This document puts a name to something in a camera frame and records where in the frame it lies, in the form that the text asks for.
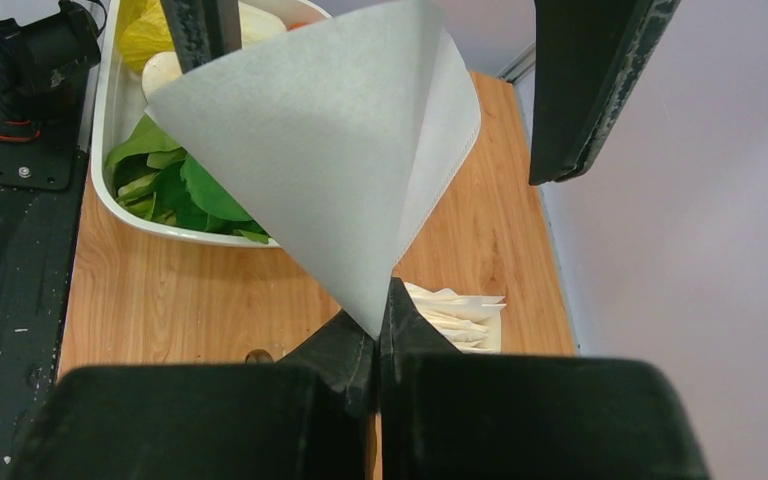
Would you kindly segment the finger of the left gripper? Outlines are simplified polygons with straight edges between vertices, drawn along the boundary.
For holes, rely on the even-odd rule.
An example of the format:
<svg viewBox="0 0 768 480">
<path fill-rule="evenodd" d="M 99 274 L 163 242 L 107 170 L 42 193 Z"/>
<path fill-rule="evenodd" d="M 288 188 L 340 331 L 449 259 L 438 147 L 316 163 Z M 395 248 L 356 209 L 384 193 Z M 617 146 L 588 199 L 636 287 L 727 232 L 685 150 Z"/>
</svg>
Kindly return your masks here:
<svg viewBox="0 0 768 480">
<path fill-rule="evenodd" d="M 538 1 L 529 182 L 584 175 L 678 0 Z"/>
<path fill-rule="evenodd" d="M 242 48 L 237 0 L 161 0 L 183 73 Z"/>
</svg>

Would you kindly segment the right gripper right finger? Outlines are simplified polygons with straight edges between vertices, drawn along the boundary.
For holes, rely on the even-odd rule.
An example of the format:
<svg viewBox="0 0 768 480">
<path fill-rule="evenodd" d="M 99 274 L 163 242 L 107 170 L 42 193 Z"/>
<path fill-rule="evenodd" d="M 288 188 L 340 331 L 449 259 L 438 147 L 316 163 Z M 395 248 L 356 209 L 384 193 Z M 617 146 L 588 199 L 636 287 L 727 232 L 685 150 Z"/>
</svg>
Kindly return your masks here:
<svg viewBox="0 0 768 480">
<path fill-rule="evenodd" d="M 706 479 L 682 402 L 655 366 L 469 354 L 390 283 L 379 338 L 387 479 Z"/>
</svg>

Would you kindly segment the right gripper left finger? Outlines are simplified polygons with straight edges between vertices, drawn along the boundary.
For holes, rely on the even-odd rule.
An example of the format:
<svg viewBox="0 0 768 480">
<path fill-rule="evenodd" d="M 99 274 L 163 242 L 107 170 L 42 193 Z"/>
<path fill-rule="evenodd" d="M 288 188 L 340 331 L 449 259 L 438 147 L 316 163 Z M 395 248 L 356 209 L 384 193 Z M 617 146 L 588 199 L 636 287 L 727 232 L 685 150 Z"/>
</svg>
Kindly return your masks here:
<svg viewBox="0 0 768 480">
<path fill-rule="evenodd" d="M 107 365 L 56 386 L 13 479 L 364 479 L 374 340 L 339 313 L 267 364 Z"/>
</svg>

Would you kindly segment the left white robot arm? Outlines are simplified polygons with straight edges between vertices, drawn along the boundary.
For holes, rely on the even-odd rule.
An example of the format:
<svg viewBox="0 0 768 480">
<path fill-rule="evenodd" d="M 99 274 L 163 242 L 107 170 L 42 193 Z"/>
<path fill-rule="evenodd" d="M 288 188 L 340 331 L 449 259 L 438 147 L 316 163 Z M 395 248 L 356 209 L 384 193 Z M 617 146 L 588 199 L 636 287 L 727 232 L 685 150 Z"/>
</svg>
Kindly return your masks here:
<svg viewBox="0 0 768 480">
<path fill-rule="evenodd" d="M 532 185 L 590 170 L 676 10 L 674 1 L 539 1 Z M 105 25 L 72 1 L 0 1 L 0 96 L 22 120 L 62 117 L 101 59 Z"/>
</svg>

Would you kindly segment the pack of paper filters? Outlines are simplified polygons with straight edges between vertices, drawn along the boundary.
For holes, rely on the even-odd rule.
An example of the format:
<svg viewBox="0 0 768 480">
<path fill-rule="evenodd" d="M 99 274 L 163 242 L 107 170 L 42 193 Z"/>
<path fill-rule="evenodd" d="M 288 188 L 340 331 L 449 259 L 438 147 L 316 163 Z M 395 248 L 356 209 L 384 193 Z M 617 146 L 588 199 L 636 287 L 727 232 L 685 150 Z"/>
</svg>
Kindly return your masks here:
<svg viewBox="0 0 768 480">
<path fill-rule="evenodd" d="M 461 295 L 449 288 L 431 291 L 409 282 L 405 287 L 419 314 L 458 350 L 501 352 L 504 296 Z"/>
</svg>

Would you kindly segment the white paper coffee filter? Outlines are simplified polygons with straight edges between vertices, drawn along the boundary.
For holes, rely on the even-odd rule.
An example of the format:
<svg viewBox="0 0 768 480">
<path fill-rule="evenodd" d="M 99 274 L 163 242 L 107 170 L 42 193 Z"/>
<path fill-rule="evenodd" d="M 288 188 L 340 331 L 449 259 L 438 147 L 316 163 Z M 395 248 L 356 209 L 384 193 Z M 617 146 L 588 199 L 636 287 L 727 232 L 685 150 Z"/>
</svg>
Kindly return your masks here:
<svg viewBox="0 0 768 480">
<path fill-rule="evenodd" d="M 429 1 L 211 61 L 147 111 L 369 335 L 393 268 L 474 146 L 471 76 Z"/>
</svg>

